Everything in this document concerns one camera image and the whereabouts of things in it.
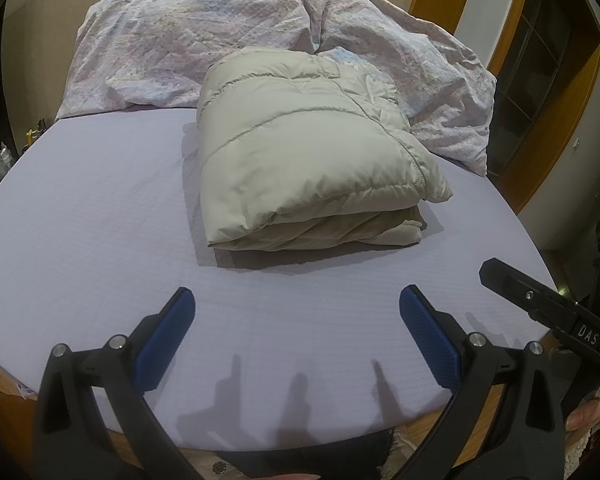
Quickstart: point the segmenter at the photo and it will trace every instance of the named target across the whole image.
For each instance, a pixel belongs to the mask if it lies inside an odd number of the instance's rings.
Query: metal screw
[[[54,346],[54,349],[51,351],[54,357],[62,357],[66,352],[66,345],[60,343],[59,345]]]
[[[532,354],[536,355],[540,355],[542,352],[544,352],[544,348],[542,348],[542,345],[538,341],[532,341],[529,343],[529,350],[531,350]]]
[[[226,472],[226,464],[224,462],[216,462],[211,466],[211,471],[217,475],[221,475]]]
[[[472,334],[469,334],[469,343],[477,347],[485,346],[487,344],[487,338],[480,332],[473,332]]]
[[[115,335],[109,339],[109,346],[114,350],[119,350],[126,343],[126,337],[123,335]]]

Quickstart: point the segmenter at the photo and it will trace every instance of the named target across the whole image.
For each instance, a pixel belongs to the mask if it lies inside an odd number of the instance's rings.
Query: bed
[[[483,288],[497,257],[552,285],[488,179],[438,157],[454,196],[422,203],[408,248],[206,246],[192,108],[58,121],[0,184],[0,365],[37,389],[52,346],[129,333],[179,287],[196,319],[146,399],[179,446],[259,450],[332,442],[443,406],[398,314],[415,283],[468,332],[522,348],[545,329]],[[104,393],[104,420],[119,429]]]

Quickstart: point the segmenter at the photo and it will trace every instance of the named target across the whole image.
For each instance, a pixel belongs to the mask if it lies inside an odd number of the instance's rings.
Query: bedding
[[[464,330],[522,348],[544,327],[481,286],[480,265],[497,257],[553,285],[488,179],[436,161],[454,196],[420,205],[412,248],[226,251],[203,229],[195,110],[60,120],[0,183],[0,365],[38,389],[53,345],[128,334],[186,286],[196,319],[145,395],[179,446],[307,446],[438,409],[448,392],[400,319],[400,291],[415,283]]]
[[[209,245],[419,242],[418,202],[452,193],[394,95],[394,86],[305,52],[246,47],[213,65],[198,111]]]
[[[197,107],[209,67],[245,46],[317,54],[394,85],[423,146],[486,174],[494,76],[386,0],[101,0],[78,30],[58,118]]]

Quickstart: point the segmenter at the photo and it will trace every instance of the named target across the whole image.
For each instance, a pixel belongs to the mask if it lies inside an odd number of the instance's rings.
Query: white bed sheet
[[[55,343],[96,348],[183,285],[196,319],[146,394],[167,433],[200,449],[305,446],[446,403],[398,314],[410,283],[495,344],[545,332],[478,280],[496,256],[553,286],[536,248],[486,178],[442,158],[455,195],[422,204],[417,246],[206,247],[195,120],[193,109],[61,120],[0,184],[0,364],[28,386]]]

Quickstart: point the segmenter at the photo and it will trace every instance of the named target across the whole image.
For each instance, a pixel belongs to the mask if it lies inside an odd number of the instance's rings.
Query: cream puffer jacket
[[[212,247],[405,246],[452,195],[395,88],[304,52],[247,47],[205,76],[200,204]]]

